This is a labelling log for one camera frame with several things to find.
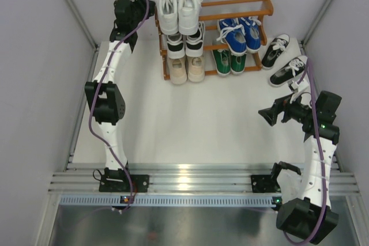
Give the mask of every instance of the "gray floor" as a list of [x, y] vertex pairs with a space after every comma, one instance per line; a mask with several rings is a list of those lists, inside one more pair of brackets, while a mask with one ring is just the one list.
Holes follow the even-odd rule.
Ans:
[[[320, 245], [359, 245], [344, 198], [333, 200], [332, 206], [340, 221]], [[276, 214], [271, 209], [134, 207], [124, 215], [102, 210], [70, 231], [61, 228], [60, 218], [63, 227], [71, 227], [94, 209], [61, 206], [50, 245], [289, 245], [282, 231], [276, 229]]]

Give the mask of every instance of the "pair of white sneakers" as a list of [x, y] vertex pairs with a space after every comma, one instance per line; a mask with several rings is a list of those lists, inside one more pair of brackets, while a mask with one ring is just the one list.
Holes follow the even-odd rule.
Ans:
[[198, 30], [202, 0], [155, 0], [160, 29], [165, 35], [193, 35]]

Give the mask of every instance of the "green shoe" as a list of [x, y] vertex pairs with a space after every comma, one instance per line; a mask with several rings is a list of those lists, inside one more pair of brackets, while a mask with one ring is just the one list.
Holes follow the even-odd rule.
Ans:
[[219, 49], [213, 50], [215, 67], [220, 76], [227, 76], [231, 72], [231, 64], [229, 62], [229, 50]]
[[246, 62], [246, 54], [242, 56], [235, 56], [231, 54], [232, 73], [235, 75], [243, 73], [245, 62]]

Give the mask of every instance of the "robotic arm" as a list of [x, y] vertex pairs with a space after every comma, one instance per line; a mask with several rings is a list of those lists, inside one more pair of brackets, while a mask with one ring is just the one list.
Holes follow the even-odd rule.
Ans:
[[[116, 20], [110, 34], [108, 54], [94, 80], [85, 84], [85, 94], [91, 110], [97, 86], [102, 79], [99, 96], [93, 110], [93, 117], [99, 123], [102, 138], [110, 144], [110, 147], [105, 145], [106, 167], [104, 175], [101, 175], [99, 188], [101, 192], [121, 192], [129, 189], [126, 175], [111, 154], [110, 148], [128, 170], [128, 161], [123, 150], [121, 128], [119, 127], [119, 120], [123, 118], [126, 106], [117, 83], [124, 65], [134, 50], [137, 33], [134, 32], [124, 43], [119, 44], [119, 42], [135, 30], [142, 20], [145, 20], [145, 12], [146, 0], [116, 0], [114, 2]], [[155, 3], [149, 1], [147, 18], [153, 16], [154, 13]]]
[[300, 84], [292, 82], [289, 87], [293, 91], [292, 94], [276, 99], [271, 108], [259, 111], [259, 114], [271, 126], [276, 124], [278, 115], [284, 112], [282, 122], [285, 123], [290, 119], [294, 119], [303, 125], [302, 130], [305, 133], [303, 176], [301, 177], [298, 168], [284, 162], [275, 164], [272, 170], [272, 180], [278, 182], [284, 202], [278, 211], [277, 228], [301, 239], [309, 237], [322, 211], [322, 179], [325, 178], [327, 187], [325, 216], [320, 224], [319, 231], [310, 240], [311, 243], [318, 244], [338, 223], [338, 214], [330, 211], [328, 186], [332, 157], [340, 136], [340, 129], [333, 125], [333, 121], [336, 118], [335, 112], [340, 105], [341, 97], [322, 91], [315, 103], [325, 166], [325, 176], [323, 177], [318, 141], [314, 134], [312, 109], [301, 103], [302, 94], [309, 85], [307, 81], [303, 80]]

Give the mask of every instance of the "blue sneaker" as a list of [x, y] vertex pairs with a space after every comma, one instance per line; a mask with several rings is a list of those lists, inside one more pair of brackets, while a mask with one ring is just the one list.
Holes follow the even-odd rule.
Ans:
[[220, 36], [217, 41], [227, 43], [233, 55], [242, 56], [246, 53], [246, 39], [242, 24], [238, 24], [233, 18], [218, 20], [218, 31]]
[[247, 52], [258, 52], [261, 46], [259, 34], [260, 20], [253, 17], [240, 17], [237, 19], [237, 22], [244, 27]]

